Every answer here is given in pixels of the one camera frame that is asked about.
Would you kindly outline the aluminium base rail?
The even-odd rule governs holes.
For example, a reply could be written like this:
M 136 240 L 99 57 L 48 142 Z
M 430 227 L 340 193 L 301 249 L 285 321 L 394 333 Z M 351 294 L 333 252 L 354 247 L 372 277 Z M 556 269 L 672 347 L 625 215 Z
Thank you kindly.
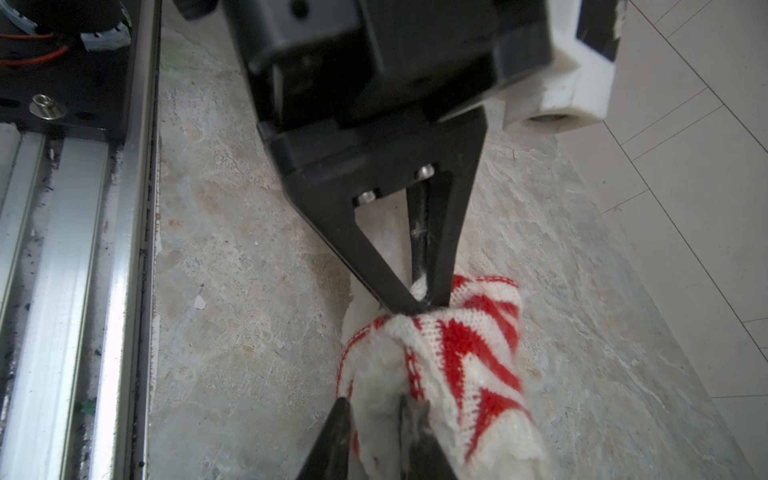
M 158 1 L 1 5 L 1 475 L 145 479 Z

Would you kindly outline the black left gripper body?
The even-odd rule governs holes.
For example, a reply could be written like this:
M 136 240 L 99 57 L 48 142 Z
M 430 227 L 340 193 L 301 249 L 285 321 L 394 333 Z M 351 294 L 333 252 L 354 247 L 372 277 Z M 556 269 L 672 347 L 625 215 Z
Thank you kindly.
M 541 1 L 227 1 L 259 120 L 350 126 L 417 105 L 431 119 L 551 62 Z

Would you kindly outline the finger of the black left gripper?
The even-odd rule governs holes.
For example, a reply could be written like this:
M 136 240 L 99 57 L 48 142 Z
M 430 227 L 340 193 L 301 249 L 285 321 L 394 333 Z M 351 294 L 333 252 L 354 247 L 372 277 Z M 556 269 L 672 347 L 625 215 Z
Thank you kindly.
M 429 184 L 418 182 L 406 189 L 412 280 L 426 280 L 428 274 L 428 200 Z
M 350 129 L 260 124 L 291 205 L 386 310 L 409 316 L 449 302 L 486 131 L 481 107 L 442 122 L 407 109 Z M 406 189 L 422 181 L 428 274 L 414 283 Z

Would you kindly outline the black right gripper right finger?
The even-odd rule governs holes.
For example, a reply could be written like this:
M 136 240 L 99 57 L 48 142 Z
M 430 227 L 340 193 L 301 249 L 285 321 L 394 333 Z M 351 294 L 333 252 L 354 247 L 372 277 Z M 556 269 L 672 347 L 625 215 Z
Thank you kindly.
M 457 477 L 429 423 L 430 404 L 402 396 L 399 407 L 400 478 L 456 480 Z

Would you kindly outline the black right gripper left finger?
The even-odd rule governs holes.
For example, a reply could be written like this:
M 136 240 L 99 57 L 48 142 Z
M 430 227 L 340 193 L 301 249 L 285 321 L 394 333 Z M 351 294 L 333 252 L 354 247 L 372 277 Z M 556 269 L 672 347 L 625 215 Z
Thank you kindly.
M 351 439 L 351 405 L 341 397 L 334 402 L 296 479 L 347 480 Z

